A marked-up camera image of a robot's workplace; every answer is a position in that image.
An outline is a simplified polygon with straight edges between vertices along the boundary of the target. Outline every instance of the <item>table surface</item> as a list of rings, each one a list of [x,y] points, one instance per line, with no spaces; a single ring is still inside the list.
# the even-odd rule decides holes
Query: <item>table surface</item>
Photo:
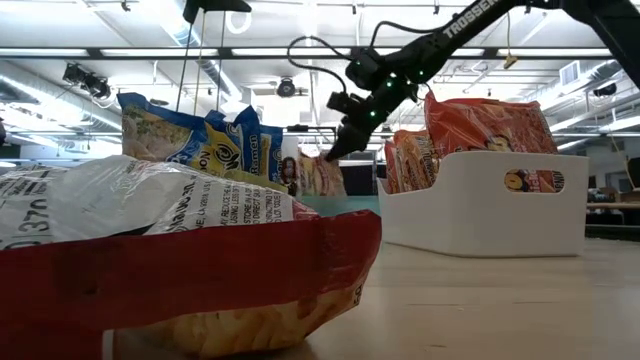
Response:
[[[640,244],[460,259],[384,244],[360,306],[268,359],[640,359]]]

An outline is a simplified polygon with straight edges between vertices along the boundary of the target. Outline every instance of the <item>white storage bin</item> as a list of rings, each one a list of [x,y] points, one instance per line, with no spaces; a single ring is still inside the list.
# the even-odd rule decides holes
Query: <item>white storage bin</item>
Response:
[[[556,170],[559,193],[516,193],[514,169]],[[378,179],[383,240],[463,257],[576,256],[582,252],[589,160],[469,151],[449,154],[433,187],[390,195]]]

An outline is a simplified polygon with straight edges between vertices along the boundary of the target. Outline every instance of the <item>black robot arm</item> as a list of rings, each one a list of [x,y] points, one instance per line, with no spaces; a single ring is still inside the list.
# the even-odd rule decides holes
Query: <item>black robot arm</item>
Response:
[[[449,56],[513,7],[562,9],[591,26],[640,87],[640,14],[629,0],[476,0],[446,25],[433,29],[387,56],[374,48],[357,54],[346,75],[359,88],[371,91],[366,98],[333,93],[327,107],[345,114],[343,127],[327,160],[363,151],[371,133],[405,99],[417,100],[418,84],[430,80]]]

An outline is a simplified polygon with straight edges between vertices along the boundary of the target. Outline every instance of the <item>blue snack bag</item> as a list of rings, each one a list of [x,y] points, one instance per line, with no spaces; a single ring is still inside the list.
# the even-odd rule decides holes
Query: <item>blue snack bag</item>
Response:
[[[242,150],[242,170],[260,175],[260,121],[251,106],[243,110],[233,123],[224,121],[225,115],[211,110],[205,117],[208,125],[224,132]]]
[[[268,176],[276,184],[282,183],[282,133],[281,127],[260,125],[260,175]]]
[[[122,107],[123,154],[194,167],[207,141],[203,118],[152,105],[136,93],[117,97]]]

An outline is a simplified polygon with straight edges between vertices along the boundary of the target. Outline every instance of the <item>teal surface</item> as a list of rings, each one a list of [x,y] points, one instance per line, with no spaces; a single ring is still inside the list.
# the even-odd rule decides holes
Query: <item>teal surface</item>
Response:
[[[364,209],[380,215],[377,196],[303,196],[301,201],[321,216],[335,216]]]

